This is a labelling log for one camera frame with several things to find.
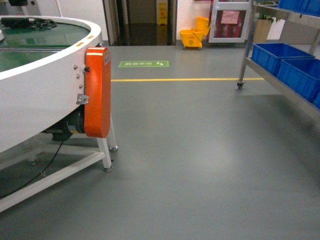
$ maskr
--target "blue plastic bin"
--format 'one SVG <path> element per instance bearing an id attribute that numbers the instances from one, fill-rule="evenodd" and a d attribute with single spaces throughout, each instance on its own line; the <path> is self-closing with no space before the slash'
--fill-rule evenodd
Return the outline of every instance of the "blue plastic bin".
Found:
<path id="1" fill-rule="evenodd" d="M 301 1 L 298 11 L 303 14 L 320 17 L 320 0 Z"/>
<path id="2" fill-rule="evenodd" d="M 320 17 L 320 0 L 280 0 L 278 7 Z"/>
<path id="3" fill-rule="evenodd" d="M 300 10 L 302 2 L 302 0 L 280 0 L 278 7 L 281 9 L 288 9 L 297 12 Z"/>
<path id="4" fill-rule="evenodd" d="M 313 102 L 320 90 L 320 60 L 282 60 L 276 77 L 306 100 Z"/>
<path id="5" fill-rule="evenodd" d="M 320 109 L 320 92 L 317 94 L 313 104 L 318 108 Z"/>
<path id="6" fill-rule="evenodd" d="M 286 43 L 254 43 L 251 59 L 276 76 L 282 59 L 311 59 L 314 57 Z"/>

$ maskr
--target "caster wheel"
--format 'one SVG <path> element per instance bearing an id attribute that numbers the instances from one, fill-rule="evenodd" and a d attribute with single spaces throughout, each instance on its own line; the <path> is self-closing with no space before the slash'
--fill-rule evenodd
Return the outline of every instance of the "caster wheel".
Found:
<path id="1" fill-rule="evenodd" d="M 109 147 L 109 151 L 112 152 L 112 153 L 118 152 L 118 146 Z"/>
<path id="2" fill-rule="evenodd" d="M 244 82 L 238 82 L 237 83 L 238 89 L 242 89 L 244 84 L 245 84 Z"/>
<path id="3" fill-rule="evenodd" d="M 113 169 L 114 169 L 114 167 L 111 165 L 109 168 L 108 168 L 108 167 L 105 167 L 105 168 L 103 169 L 103 171 L 104 171 L 105 173 L 110 173 Z"/>

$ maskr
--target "green conveyor belt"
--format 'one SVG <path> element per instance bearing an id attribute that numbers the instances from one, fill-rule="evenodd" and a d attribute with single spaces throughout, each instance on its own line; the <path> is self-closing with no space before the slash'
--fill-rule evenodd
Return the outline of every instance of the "green conveyor belt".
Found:
<path id="1" fill-rule="evenodd" d="M 45 52 L 43 49 L 68 48 L 90 33 L 84 27 L 64 23 L 57 23 L 57 27 L 45 30 L 11 29 L 3 26 L 0 29 L 4 35 L 4 40 L 0 41 L 0 72 L 50 56 L 55 52 Z"/>
<path id="2" fill-rule="evenodd" d="M 67 48 L 90 33 L 84 27 L 64 23 L 45 30 L 0 29 L 5 37 L 0 41 L 0 48 Z"/>
<path id="3" fill-rule="evenodd" d="M 54 52 L 0 51 L 0 72 L 43 59 Z"/>

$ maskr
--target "yellow mop bucket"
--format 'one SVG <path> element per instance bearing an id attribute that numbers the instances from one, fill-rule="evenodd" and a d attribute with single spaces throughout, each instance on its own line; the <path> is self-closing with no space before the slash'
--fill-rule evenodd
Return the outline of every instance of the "yellow mop bucket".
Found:
<path id="1" fill-rule="evenodd" d="M 210 30 L 209 18 L 197 16 L 195 20 L 195 28 L 198 31 L 203 31 L 203 35 L 207 35 Z"/>
<path id="2" fill-rule="evenodd" d="M 202 48 L 204 31 L 197 29 L 181 30 L 180 36 L 184 47 Z"/>

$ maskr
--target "metal bracket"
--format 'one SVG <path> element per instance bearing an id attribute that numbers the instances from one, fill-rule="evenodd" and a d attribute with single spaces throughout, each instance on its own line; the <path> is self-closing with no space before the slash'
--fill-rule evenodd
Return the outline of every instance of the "metal bracket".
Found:
<path id="1" fill-rule="evenodd" d="M 85 105 L 88 104 L 89 102 L 89 97 L 84 94 L 78 94 L 78 97 L 76 99 L 76 104 L 78 105 Z"/>

